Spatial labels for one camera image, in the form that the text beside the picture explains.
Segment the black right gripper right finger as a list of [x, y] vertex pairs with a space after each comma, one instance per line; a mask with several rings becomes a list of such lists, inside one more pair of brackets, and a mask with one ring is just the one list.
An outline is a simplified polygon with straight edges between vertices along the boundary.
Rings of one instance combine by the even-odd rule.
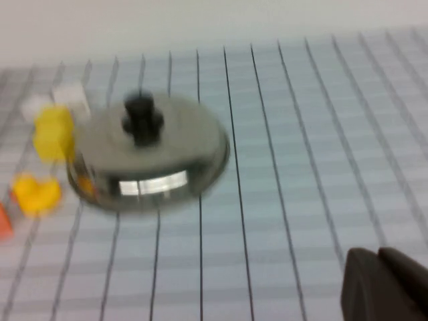
[[392, 247], [381, 247], [378, 257], [387, 265], [421, 313], [427, 317], [427, 268]]

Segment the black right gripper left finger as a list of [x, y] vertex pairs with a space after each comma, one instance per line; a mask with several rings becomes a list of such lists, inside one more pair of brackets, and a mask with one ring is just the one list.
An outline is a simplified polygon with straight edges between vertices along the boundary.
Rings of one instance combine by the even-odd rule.
[[377, 254], [360, 247], [347, 253], [340, 303], [345, 320], [398, 320], [401, 316], [397, 280]]

